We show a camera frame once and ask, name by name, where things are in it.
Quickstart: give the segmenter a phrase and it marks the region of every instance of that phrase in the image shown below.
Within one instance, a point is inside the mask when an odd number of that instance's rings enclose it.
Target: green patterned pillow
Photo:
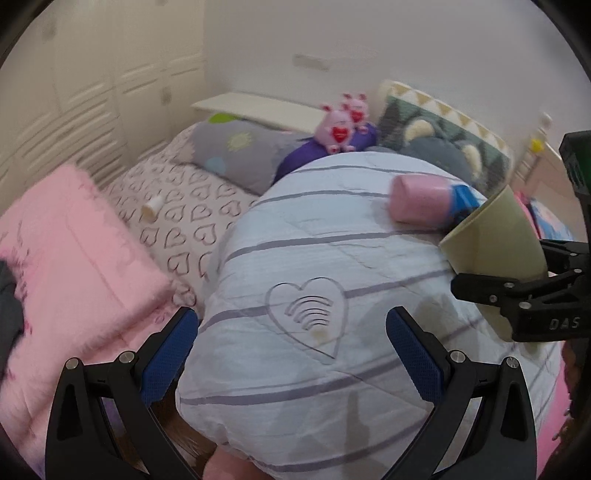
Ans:
[[[404,147],[406,126],[418,117],[436,123],[448,140],[467,141],[478,148],[482,175],[474,187],[480,192],[489,196],[506,183],[513,160],[503,139],[446,103],[400,82],[391,82],[389,86],[387,107],[378,125],[378,144],[400,150]]]

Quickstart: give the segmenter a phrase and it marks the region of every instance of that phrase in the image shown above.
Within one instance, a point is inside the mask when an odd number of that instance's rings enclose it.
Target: pink bottle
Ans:
[[[365,135],[369,131],[367,127],[369,119],[367,95],[360,93],[357,98],[354,98],[350,93],[344,93],[343,96],[346,99],[345,103],[349,105],[349,112],[355,129],[358,130],[359,133]]]
[[[314,139],[326,148],[329,155],[355,151],[355,147],[349,145],[355,133],[349,106],[343,104],[342,110],[335,110],[330,105],[322,105],[322,110],[327,114],[316,128]]]
[[[390,192],[390,217],[394,222],[428,227],[444,226],[450,217],[450,183],[435,175],[398,175]]]

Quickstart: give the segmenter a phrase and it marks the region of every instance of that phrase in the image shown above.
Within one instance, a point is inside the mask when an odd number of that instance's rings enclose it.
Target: white comforter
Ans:
[[[388,217],[390,181],[404,171],[447,175],[381,153],[313,162],[263,196],[212,255],[177,407],[275,478],[377,480],[418,432],[431,404],[386,337],[397,305],[448,349],[486,362],[516,356],[538,428],[544,419],[559,344],[506,343],[476,306],[453,298],[440,235]]]

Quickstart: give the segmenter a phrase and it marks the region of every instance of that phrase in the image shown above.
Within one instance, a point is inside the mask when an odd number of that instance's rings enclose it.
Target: fluffy pink blanket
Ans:
[[[25,334],[0,387],[0,423],[25,460],[43,466],[64,363],[137,350],[175,307],[171,283],[91,179],[62,166],[0,218],[0,258],[17,277]]]

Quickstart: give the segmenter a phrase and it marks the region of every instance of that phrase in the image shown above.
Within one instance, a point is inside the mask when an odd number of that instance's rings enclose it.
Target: wall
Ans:
[[[55,0],[0,69],[0,213],[59,164],[99,186],[195,121],[204,0]]]
[[[437,96],[510,145],[554,119],[550,142],[591,128],[591,83],[530,0],[209,0],[207,81],[297,102],[335,102],[385,78]],[[293,65],[327,59],[326,72]]]

